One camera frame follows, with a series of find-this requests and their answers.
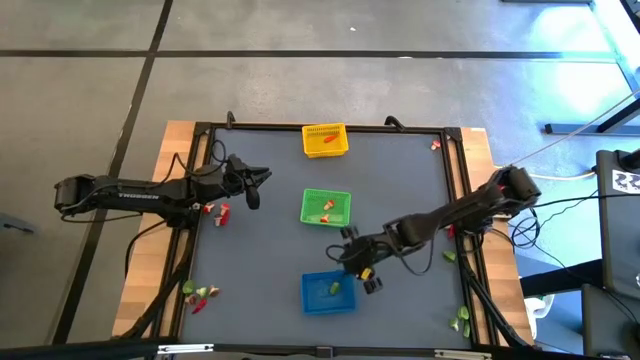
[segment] black equipment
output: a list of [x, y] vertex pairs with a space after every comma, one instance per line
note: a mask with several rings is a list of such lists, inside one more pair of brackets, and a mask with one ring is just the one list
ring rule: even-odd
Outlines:
[[174, 228], [195, 224], [200, 205], [243, 192], [249, 208], [258, 209], [258, 187], [271, 176], [269, 168], [248, 166], [235, 154], [224, 163], [224, 171], [222, 164], [205, 165], [182, 179], [161, 182], [90, 175], [66, 178], [55, 185], [54, 207], [63, 218], [95, 209], [153, 213]]

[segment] green basket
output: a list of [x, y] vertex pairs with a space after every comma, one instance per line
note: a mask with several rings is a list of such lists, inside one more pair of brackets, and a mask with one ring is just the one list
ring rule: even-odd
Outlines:
[[[333, 200], [335, 204], [331, 209], [325, 211], [324, 205], [329, 200]], [[321, 222], [320, 219], [327, 214], [329, 215], [329, 222]], [[304, 190], [302, 210], [300, 211], [301, 222], [312, 225], [344, 227], [349, 225], [350, 217], [350, 193], [320, 189]]]

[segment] blue basket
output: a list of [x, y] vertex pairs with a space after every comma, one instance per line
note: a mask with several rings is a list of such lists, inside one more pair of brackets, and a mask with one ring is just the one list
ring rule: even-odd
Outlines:
[[[340, 283], [340, 291], [331, 295], [331, 284]], [[343, 270], [303, 274], [300, 295], [302, 311], [307, 315], [344, 314], [356, 310], [354, 279]]]

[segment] red toy pepper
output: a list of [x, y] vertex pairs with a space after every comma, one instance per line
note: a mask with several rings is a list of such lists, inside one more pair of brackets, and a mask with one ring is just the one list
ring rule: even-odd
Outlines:
[[200, 310], [204, 309], [204, 307], [207, 306], [207, 298], [204, 298], [202, 300], [200, 300], [200, 302], [198, 303], [198, 305], [196, 306], [195, 309], [193, 309], [193, 311], [191, 312], [191, 314], [197, 314], [200, 312]]
[[220, 207], [220, 215], [222, 219], [220, 219], [220, 226], [225, 226], [229, 222], [229, 217], [231, 216], [231, 206], [229, 204], [222, 204]]

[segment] plastic basket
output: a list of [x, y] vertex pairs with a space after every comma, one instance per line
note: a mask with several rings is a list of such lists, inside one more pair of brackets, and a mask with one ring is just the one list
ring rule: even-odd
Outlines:
[[[333, 200], [334, 206], [324, 210], [325, 204]], [[320, 221], [329, 215], [329, 222]], [[345, 227], [351, 218], [351, 194], [340, 191], [305, 189], [302, 195], [300, 221], [305, 224]]]
[[[325, 142], [329, 136], [337, 136]], [[309, 125], [302, 127], [304, 153], [311, 159], [342, 156], [349, 150], [347, 129], [344, 124]]]
[[[331, 295], [334, 282], [340, 283], [340, 291]], [[343, 270], [303, 274], [300, 282], [302, 311], [307, 315], [344, 314], [356, 310], [356, 293], [353, 276]]]

